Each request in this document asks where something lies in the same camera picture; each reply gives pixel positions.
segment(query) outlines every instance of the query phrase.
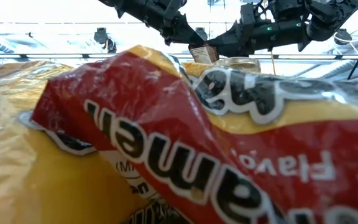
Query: chip bag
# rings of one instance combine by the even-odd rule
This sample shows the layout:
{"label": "chip bag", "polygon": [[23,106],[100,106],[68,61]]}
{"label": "chip bag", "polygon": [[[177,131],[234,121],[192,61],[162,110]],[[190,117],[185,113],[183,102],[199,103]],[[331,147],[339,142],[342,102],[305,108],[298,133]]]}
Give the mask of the chip bag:
{"label": "chip bag", "polygon": [[150,203],[99,154],[73,155],[94,151],[91,145],[47,134],[29,119],[47,79],[71,69],[0,66],[0,224],[120,223]]}
{"label": "chip bag", "polygon": [[357,82],[137,46],[50,79],[32,119],[120,152],[194,223],[358,223]]}

